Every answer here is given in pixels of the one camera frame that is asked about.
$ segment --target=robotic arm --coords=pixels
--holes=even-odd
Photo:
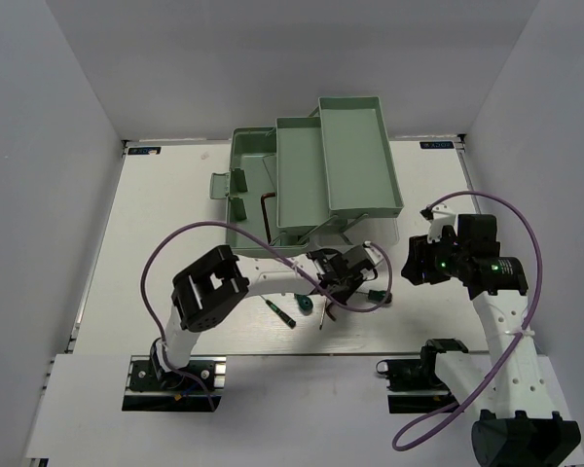
[[[377,274],[383,256],[369,243],[346,253],[320,249],[291,258],[339,303],[345,304],[368,274]],[[236,256],[229,245],[210,250],[173,278],[172,308],[165,327],[166,357],[173,367],[188,366],[199,335],[219,325],[244,298],[290,292],[315,293],[301,275],[279,260]],[[152,344],[151,361],[162,386],[178,376],[162,358],[162,342]]]
[[[528,310],[528,285],[517,258],[499,256],[497,225],[491,215],[456,215],[438,204],[421,214],[430,221],[428,235],[411,237],[403,277],[414,285],[460,280],[485,331],[495,364],[523,332],[513,353],[487,389],[465,411],[472,422],[472,445],[482,466],[558,466],[580,442],[575,421],[565,421],[547,392],[538,367],[533,332],[522,331]],[[435,352],[434,369],[459,402],[465,401],[483,375],[468,353]]]

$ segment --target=green screwdriver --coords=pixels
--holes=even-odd
[[[270,300],[265,299],[264,297],[262,297],[262,300],[264,302],[266,302],[266,305],[269,306],[269,308],[274,311],[274,313],[281,318],[281,320],[288,325],[288,328],[290,329],[294,329],[294,327],[296,326],[296,321],[294,321],[290,316],[288,316],[288,314],[283,311],[281,308],[279,308],[277,305],[275,305],[273,302],[271,302]]]

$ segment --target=gray wall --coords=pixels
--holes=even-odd
[[[536,339],[552,360],[584,439],[584,2],[541,2],[467,137],[478,188],[523,208],[543,252]],[[504,252],[528,235],[505,210]]]
[[[0,466],[67,344],[120,155],[45,2],[0,0]]]
[[[48,0],[124,139],[229,138],[376,94],[390,134],[466,132],[536,0]]]

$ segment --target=black sticker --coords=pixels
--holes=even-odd
[[[129,148],[128,155],[131,156],[133,154],[159,154],[161,147],[157,148]]]
[[[421,141],[422,149],[454,149],[455,143],[452,141]]]

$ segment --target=cable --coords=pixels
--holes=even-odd
[[[435,202],[433,202],[432,204],[429,204],[427,207],[428,207],[428,209],[432,209],[440,202],[443,202],[443,201],[450,199],[450,198],[461,197],[464,195],[471,195],[474,197],[488,198],[488,199],[492,199],[493,201],[499,202],[500,204],[503,204],[504,206],[509,208],[511,211],[513,211],[517,215],[517,217],[519,217],[519,219],[524,224],[524,227],[526,227],[526,230],[528,231],[530,239],[532,240],[532,246],[534,247],[534,254],[536,256],[536,283],[534,286],[534,295],[532,296],[532,303],[530,305],[528,313],[524,317],[524,321],[522,322],[522,331],[524,331],[528,328],[529,323],[531,322],[532,318],[534,317],[534,312],[536,311],[536,308],[538,307],[538,301],[539,301],[540,296],[541,296],[541,286],[543,283],[543,260],[542,260],[542,255],[541,255],[541,249],[540,249],[540,246],[538,245],[538,240],[536,239],[536,235],[534,234],[534,230],[532,229],[531,225],[529,224],[528,220],[526,219],[526,216],[524,216],[524,214],[522,214],[522,212],[519,209],[517,209],[517,207],[515,207],[513,204],[511,204],[510,202],[506,201],[503,198],[496,197],[495,195],[490,195],[488,193],[478,192],[475,190],[466,190],[466,191],[462,191],[462,192],[450,193],[449,195],[445,195],[444,197],[437,199]],[[439,433],[441,430],[443,430],[445,427],[447,427],[450,423],[452,423],[459,415],[461,415],[463,412],[465,412],[467,410],[467,408],[469,406],[471,406],[472,403],[476,400],[476,398],[478,396],[480,396],[480,394],[487,388],[487,386],[491,383],[493,378],[499,373],[499,371],[501,370],[504,363],[506,363],[506,360],[508,360],[508,358],[511,356],[511,354],[513,353],[513,351],[517,347],[517,344],[519,343],[519,341],[522,339],[523,336],[524,336],[523,333],[518,333],[515,335],[515,338],[510,342],[508,347],[506,347],[506,350],[504,350],[504,353],[502,353],[501,356],[497,359],[497,361],[495,362],[495,365],[493,365],[491,370],[483,378],[482,382],[478,385],[478,387],[476,387],[476,389],[474,389],[474,391],[469,396],[467,396],[467,398],[463,402],[460,403],[460,405],[455,409],[454,412],[450,413],[446,418],[444,418],[442,421],[440,421],[435,427],[431,428],[426,433],[424,433],[423,435],[421,435],[417,439],[413,440],[411,443],[404,445],[404,446],[398,446],[398,441],[400,440],[400,438],[407,431],[409,431],[409,429],[411,429],[413,426],[417,425],[421,421],[424,421],[428,418],[431,418],[432,416],[434,416],[438,413],[445,413],[445,412],[451,410],[455,406],[456,403],[452,403],[446,407],[442,407],[441,409],[438,409],[434,412],[426,413],[426,414],[416,418],[415,420],[407,423],[405,426],[403,426],[400,429],[400,431],[398,431],[398,433],[396,433],[396,436],[394,436],[394,438],[391,442],[391,446],[395,450],[398,450],[398,451],[405,451],[405,450],[415,448],[416,446],[421,445],[425,441],[428,441],[430,438],[435,436],[437,433]]]
[[[245,231],[244,229],[241,229],[240,227],[234,226],[232,224],[227,224],[225,222],[220,222],[220,221],[201,221],[201,222],[195,222],[193,224],[189,224],[189,225],[184,226],[184,227],[180,227],[175,232],[170,233],[163,241],[160,242],[160,244],[152,252],[152,254],[147,259],[147,262],[145,263],[145,267],[143,268],[143,272],[141,273],[141,276],[140,276],[140,296],[143,300],[143,304],[145,304],[145,308],[147,308],[147,312],[149,313],[149,315],[152,317],[152,319],[156,323],[156,326],[158,327],[158,331],[160,332],[160,337],[161,337],[161,341],[162,341],[161,349],[162,349],[164,364],[172,372],[174,372],[182,377],[187,377],[188,379],[191,379],[194,382],[196,382],[201,387],[205,396],[207,397],[207,402],[209,403],[210,408],[212,409],[213,412],[215,411],[214,401],[212,400],[212,396],[211,396],[210,392],[207,390],[207,387],[205,387],[205,384],[203,383],[203,381],[200,378],[196,377],[195,375],[191,375],[188,372],[184,372],[184,371],[176,368],[174,365],[171,365],[171,363],[168,361],[168,356],[166,355],[166,333],[164,332],[164,326],[163,326],[163,323],[161,322],[160,318],[158,317],[158,315],[156,314],[156,312],[152,308],[151,303],[149,302],[149,298],[147,297],[147,290],[146,290],[146,286],[145,286],[146,281],[147,281],[147,275],[149,274],[149,269],[151,269],[151,266],[154,264],[154,260],[158,257],[160,252],[163,251],[163,248],[165,246],[167,246],[178,235],[180,235],[184,232],[190,231],[192,229],[196,229],[197,227],[222,227],[224,229],[228,229],[228,230],[237,232],[238,234],[245,236],[249,240],[253,241],[254,243],[257,243],[259,246],[261,246],[262,248],[267,250],[273,256],[278,258],[287,267],[291,268],[292,270],[297,272],[299,275],[301,275],[307,282],[309,282],[311,285],[313,285],[313,287],[318,292],[320,292],[322,295],[324,295],[331,302],[334,302],[340,308],[347,309],[348,311],[358,312],[358,313],[368,313],[370,311],[374,311],[376,309],[381,308],[387,300],[388,294],[385,295],[384,300],[382,300],[380,303],[376,304],[375,306],[371,306],[369,308],[355,308],[353,306],[341,304],[337,300],[335,300],[329,292],[327,292],[325,289],[320,287],[320,284],[315,279],[313,279],[313,277],[311,277],[303,269],[297,268],[293,262],[291,262],[289,259],[282,256],[278,251],[276,251],[275,248],[271,247],[268,243],[266,243],[262,239],[258,238],[253,233],[249,233],[249,232]],[[391,268],[391,261],[389,260],[387,253],[379,245],[377,245],[373,242],[370,242],[370,245],[373,248],[376,248],[379,251],[379,253],[381,253],[383,255],[385,263],[387,264],[387,274],[388,274],[387,292],[391,292],[391,284],[393,282],[393,270]]]

